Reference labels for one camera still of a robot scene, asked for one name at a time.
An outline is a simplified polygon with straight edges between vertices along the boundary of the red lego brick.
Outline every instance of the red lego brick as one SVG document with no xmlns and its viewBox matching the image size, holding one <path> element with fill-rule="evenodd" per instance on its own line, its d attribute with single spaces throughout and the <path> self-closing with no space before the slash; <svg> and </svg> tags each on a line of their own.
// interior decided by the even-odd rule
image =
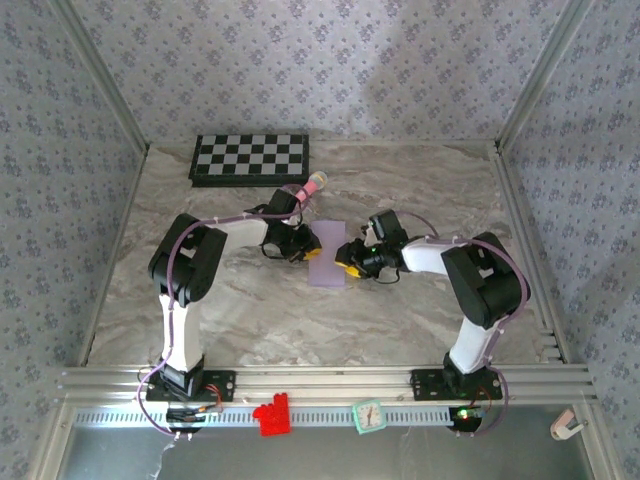
<svg viewBox="0 0 640 480">
<path fill-rule="evenodd" d="M 291 433 L 289 398 L 286 393 L 276 393 L 273 403 L 262 405 L 253 411 L 253 418 L 260 422 L 260 435 L 270 437 Z"/>
</svg>

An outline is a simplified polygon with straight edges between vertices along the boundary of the clock face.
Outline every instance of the clock face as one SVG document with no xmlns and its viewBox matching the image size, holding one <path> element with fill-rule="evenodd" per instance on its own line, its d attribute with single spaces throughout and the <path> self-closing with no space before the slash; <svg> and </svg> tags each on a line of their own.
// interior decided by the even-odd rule
<svg viewBox="0 0 640 480">
<path fill-rule="evenodd" d="M 377 401 L 355 405 L 353 407 L 353 414 L 360 433 L 380 430 L 387 425 L 385 415 Z"/>
</svg>

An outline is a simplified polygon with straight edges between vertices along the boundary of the pink marker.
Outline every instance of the pink marker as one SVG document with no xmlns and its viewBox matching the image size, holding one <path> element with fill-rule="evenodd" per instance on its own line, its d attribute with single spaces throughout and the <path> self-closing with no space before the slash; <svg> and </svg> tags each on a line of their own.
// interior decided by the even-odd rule
<svg viewBox="0 0 640 480">
<path fill-rule="evenodd" d="M 316 191 L 322 190 L 327 184 L 327 174 L 324 172 L 314 172 L 309 177 L 309 181 L 304 185 L 304 190 L 300 190 L 296 194 L 296 198 L 301 202 L 304 202 L 306 197 L 305 190 L 309 196 L 313 195 Z"/>
</svg>

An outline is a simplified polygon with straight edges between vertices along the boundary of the checkered board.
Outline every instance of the checkered board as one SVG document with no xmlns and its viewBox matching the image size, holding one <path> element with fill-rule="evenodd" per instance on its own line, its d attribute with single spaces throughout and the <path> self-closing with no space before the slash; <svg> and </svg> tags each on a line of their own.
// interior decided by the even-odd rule
<svg viewBox="0 0 640 480">
<path fill-rule="evenodd" d="M 278 187 L 309 179 L 308 135 L 200 135 L 194 187 Z"/>
</svg>

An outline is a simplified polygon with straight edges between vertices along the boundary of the purple block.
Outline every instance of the purple block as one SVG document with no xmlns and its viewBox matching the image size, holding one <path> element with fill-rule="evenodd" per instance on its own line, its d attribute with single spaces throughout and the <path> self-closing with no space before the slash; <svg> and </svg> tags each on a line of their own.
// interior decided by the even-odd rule
<svg viewBox="0 0 640 480">
<path fill-rule="evenodd" d="M 311 222 L 311 231 L 320 240 L 322 253 L 309 260 L 309 285 L 344 287 L 345 271 L 335 264 L 338 248 L 347 243 L 347 224 L 333 220 Z"/>
</svg>

